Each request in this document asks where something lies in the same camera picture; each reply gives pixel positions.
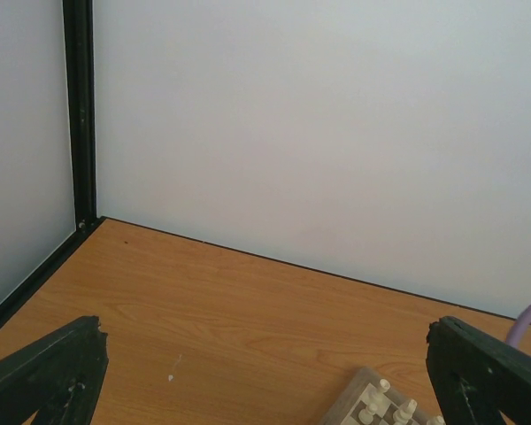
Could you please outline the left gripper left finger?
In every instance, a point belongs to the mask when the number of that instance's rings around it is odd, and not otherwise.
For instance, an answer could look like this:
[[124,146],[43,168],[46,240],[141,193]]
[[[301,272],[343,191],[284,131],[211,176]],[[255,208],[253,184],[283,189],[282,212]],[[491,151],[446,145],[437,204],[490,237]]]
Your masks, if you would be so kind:
[[108,367],[107,334],[80,318],[0,359],[0,424],[90,424]]

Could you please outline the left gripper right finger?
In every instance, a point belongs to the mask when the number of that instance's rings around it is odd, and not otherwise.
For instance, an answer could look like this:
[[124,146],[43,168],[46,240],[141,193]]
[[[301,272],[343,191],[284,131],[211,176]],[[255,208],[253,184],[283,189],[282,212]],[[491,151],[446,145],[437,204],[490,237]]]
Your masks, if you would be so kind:
[[531,357],[462,320],[429,325],[427,374],[447,424],[531,424]]

